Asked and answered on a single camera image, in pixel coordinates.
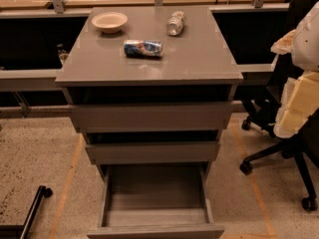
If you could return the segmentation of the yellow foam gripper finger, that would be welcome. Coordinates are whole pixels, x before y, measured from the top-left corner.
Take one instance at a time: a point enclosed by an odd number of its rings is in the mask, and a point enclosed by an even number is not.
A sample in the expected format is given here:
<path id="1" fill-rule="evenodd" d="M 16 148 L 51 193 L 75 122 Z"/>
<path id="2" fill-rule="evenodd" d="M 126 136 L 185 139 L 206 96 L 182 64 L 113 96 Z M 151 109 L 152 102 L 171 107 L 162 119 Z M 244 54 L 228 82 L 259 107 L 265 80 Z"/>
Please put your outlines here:
<path id="1" fill-rule="evenodd" d="M 270 48 L 270 51 L 279 55 L 285 55 L 287 53 L 290 53 L 292 50 L 294 35 L 295 31 L 291 30 L 278 41 L 276 41 Z"/>

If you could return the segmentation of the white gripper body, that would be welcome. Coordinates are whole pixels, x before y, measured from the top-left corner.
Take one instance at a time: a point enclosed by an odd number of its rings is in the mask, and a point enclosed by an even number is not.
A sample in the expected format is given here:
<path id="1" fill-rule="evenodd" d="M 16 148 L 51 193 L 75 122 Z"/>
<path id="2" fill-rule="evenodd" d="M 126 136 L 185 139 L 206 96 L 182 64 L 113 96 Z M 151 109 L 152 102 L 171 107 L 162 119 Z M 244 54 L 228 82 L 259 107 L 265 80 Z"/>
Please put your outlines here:
<path id="1" fill-rule="evenodd" d="M 275 119 L 275 135 L 281 138 L 293 136 L 318 108 L 319 73 L 306 71 L 298 79 L 289 78 Z"/>

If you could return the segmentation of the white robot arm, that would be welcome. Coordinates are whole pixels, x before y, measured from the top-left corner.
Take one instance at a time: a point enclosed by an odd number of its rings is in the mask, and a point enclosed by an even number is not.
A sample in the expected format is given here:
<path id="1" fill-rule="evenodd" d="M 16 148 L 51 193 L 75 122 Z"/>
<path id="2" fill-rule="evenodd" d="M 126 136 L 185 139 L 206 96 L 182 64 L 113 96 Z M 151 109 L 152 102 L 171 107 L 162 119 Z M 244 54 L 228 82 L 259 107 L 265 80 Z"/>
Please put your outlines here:
<path id="1" fill-rule="evenodd" d="M 303 70 L 298 79 L 289 78 L 284 85 L 275 119 L 275 135 L 289 138 L 319 108 L 319 2 L 294 30 L 272 45 L 271 51 L 280 55 L 290 53 L 292 64 Z"/>

